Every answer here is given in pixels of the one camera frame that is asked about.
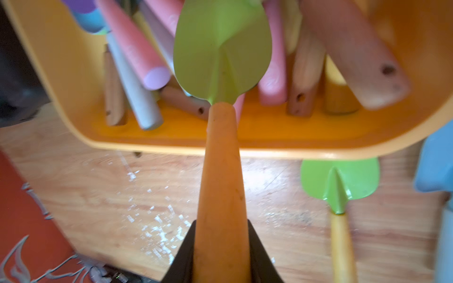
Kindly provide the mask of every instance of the green garden trowel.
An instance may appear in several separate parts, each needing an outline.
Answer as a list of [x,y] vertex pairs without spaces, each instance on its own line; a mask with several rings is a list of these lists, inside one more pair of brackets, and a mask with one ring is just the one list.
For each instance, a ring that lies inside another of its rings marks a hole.
[[379,185],[377,158],[357,161],[304,160],[302,188],[331,208],[331,241],[335,283],[357,283],[354,248],[346,215],[349,200],[367,197]]
[[256,0],[186,0],[174,43],[181,87],[211,103],[193,249],[193,282],[251,282],[236,113],[271,57],[270,28]]

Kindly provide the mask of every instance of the yellow plastic bin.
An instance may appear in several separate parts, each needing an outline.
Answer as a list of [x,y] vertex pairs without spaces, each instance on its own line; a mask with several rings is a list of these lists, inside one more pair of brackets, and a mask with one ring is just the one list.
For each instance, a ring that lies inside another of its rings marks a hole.
[[[453,119],[453,2],[370,1],[371,21],[412,79],[409,98],[345,116],[324,114],[320,98],[313,116],[300,118],[286,115],[285,106],[261,106],[250,91],[238,129],[243,157],[375,157],[407,147]],[[157,130],[142,131],[132,113],[127,125],[107,126],[105,37],[83,32],[59,0],[2,3],[61,118],[83,142],[103,149],[204,154],[206,122],[162,101],[165,122]]]

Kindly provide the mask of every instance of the purple chalk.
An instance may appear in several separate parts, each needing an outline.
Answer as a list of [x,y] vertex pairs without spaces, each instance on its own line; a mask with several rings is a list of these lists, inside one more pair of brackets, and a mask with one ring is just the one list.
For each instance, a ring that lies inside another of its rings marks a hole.
[[96,9],[94,0],[62,0],[62,2],[72,11],[80,14],[87,14]]

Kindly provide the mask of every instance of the pink block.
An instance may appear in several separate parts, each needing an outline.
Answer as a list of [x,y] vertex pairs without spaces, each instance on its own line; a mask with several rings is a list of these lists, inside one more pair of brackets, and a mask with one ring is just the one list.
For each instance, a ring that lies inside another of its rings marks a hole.
[[263,105],[279,105],[286,102],[286,55],[284,48],[283,26],[280,17],[280,1],[268,0],[263,3],[269,20],[272,35],[272,58],[266,74],[258,83],[260,103]]
[[176,26],[178,25],[179,15],[183,9],[183,3],[180,0],[144,1],[174,37],[176,34]]
[[154,48],[115,0],[95,0],[127,61],[146,89],[164,87],[171,74]]
[[241,94],[237,99],[236,102],[233,104],[234,110],[236,110],[236,123],[239,125],[239,120],[241,119],[242,114],[242,106],[244,105],[244,99],[246,94]]

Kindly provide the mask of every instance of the wooden stick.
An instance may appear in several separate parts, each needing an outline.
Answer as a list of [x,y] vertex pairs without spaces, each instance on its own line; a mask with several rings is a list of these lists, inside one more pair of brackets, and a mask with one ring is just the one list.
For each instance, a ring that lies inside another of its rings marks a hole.
[[303,0],[300,8],[304,21],[365,108],[376,110],[407,96],[408,77],[356,4]]
[[106,120],[109,126],[125,125],[127,116],[125,109],[125,93],[120,76],[115,67],[112,54],[106,45],[104,52],[104,97],[106,103]]
[[[362,13],[368,17],[368,0],[355,0],[354,2]],[[347,86],[343,75],[337,66],[335,66],[330,56],[326,58],[326,67],[324,70],[326,74],[324,110],[333,115],[351,114],[358,111],[361,107],[360,102]]]
[[311,116],[325,53],[323,45],[303,20],[296,49],[293,82],[286,104],[286,112],[289,115]]
[[182,90],[171,86],[166,86],[161,91],[160,97],[163,101],[175,108],[195,115],[202,120],[207,121],[208,119],[209,108],[211,108],[211,104],[209,104],[209,102],[206,100],[193,96],[187,96]]
[[330,212],[334,283],[357,283],[354,247],[346,213]]
[[198,202],[193,282],[250,283],[250,246],[236,112],[211,106]]

